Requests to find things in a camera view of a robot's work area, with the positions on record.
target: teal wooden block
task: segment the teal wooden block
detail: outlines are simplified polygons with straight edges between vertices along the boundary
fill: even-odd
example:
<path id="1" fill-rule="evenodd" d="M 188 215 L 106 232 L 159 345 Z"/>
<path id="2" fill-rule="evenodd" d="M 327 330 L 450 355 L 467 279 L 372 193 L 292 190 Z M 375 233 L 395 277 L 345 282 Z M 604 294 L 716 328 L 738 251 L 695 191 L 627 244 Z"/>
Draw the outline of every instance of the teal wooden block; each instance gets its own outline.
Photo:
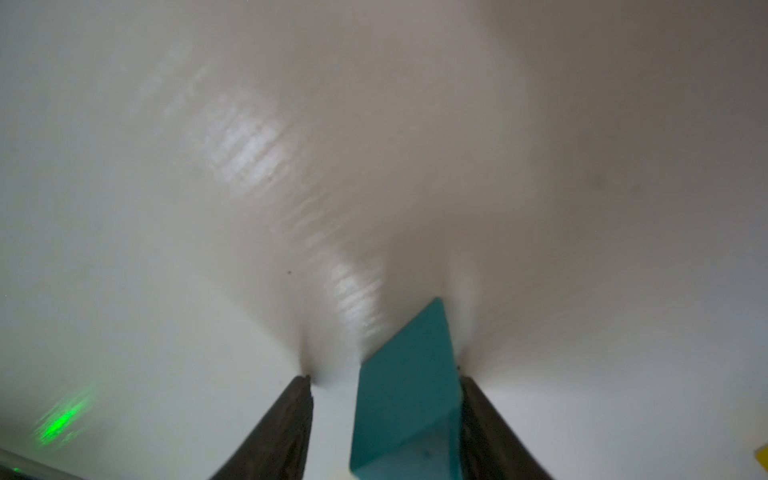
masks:
<path id="1" fill-rule="evenodd" d="M 461 408 L 435 299 L 360 368 L 349 469 L 360 480 L 461 480 Z"/>

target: green light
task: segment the green light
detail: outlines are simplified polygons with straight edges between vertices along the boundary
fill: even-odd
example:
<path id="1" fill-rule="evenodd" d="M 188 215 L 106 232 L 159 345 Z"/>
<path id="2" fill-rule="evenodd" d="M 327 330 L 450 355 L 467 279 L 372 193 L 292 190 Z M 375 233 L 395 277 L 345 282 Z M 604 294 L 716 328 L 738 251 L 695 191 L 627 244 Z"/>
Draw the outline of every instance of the green light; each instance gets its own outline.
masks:
<path id="1" fill-rule="evenodd" d="M 39 427 L 35 430 L 38 443 L 41 446 L 48 446 L 58 439 L 58 444 L 62 446 L 80 435 L 84 428 L 75 431 L 71 429 L 85 413 L 91 410 L 93 402 L 93 389 L 86 389 L 62 399 L 38 422 Z"/>

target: white surface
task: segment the white surface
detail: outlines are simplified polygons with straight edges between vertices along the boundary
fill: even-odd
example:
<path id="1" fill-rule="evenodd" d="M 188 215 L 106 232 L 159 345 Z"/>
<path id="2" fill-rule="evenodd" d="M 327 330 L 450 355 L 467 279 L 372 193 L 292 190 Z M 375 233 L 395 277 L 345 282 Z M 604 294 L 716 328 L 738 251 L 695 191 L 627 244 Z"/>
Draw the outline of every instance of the white surface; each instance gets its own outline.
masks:
<path id="1" fill-rule="evenodd" d="M 303 369 L 305 478 L 345 478 L 360 358 L 442 295 L 558 480 L 763 478 L 767 22 L 0 3 L 0 446 L 207 478 Z M 91 430 L 35 449 L 90 384 Z"/>

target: yellow object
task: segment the yellow object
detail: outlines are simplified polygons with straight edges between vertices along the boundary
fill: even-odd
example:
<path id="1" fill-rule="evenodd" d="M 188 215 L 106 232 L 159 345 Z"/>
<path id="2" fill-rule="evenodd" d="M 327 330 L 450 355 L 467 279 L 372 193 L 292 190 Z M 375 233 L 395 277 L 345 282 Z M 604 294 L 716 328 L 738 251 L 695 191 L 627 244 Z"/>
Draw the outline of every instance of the yellow object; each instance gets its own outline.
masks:
<path id="1" fill-rule="evenodd" d="M 757 458 L 757 461 L 760 462 L 764 469 L 768 470 L 768 445 L 758 450 L 755 458 Z"/>

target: dark speck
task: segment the dark speck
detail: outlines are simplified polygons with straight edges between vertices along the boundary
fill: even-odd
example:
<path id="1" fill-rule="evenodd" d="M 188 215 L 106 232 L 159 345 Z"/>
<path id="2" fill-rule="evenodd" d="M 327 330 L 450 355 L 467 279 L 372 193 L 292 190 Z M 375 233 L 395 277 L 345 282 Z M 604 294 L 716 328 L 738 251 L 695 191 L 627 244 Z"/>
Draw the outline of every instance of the dark speck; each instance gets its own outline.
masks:
<path id="1" fill-rule="evenodd" d="M 643 187 L 643 184 L 632 185 L 632 188 L 629 189 L 629 193 L 632 197 L 643 199 L 645 198 L 645 187 Z"/>
<path id="2" fill-rule="evenodd" d="M 581 151 L 589 151 L 592 145 L 592 137 L 589 132 L 583 131 L 578 135 L 576 143 Z"/>
<path id="3" fill-rule="evenodd" d="M 50 105 L 51 96 L 44 92 L 40 93 L 40 96 L 38 97 L 38 110 L 46 111 Z"/>
<path id="4" fill-rule="evenodd" d="M 596 192 L 605 190 L 605 175 L 603 174 L 593 175 L 592 178 L 589 180 L 589 187 Z"/>
<path id="5" fill-rule="evenodd" d="M 91 277 L 92 269 L 87 263 L 81 263 L 81 265 L 78 268 L 78 280 L 81 282 L 84 282 L 88 280 Z"/>
<path id="6" fill-rule="evenodd" d="M 38 64 L 38 63 L 30 64 L 29 65 L 29 69 L 28 69 L 28 73 L 29 73 L 29 76 L 32 77 L 32 78 L 37 77 L 38 75 L 40 75 L 40 64 Z"/>

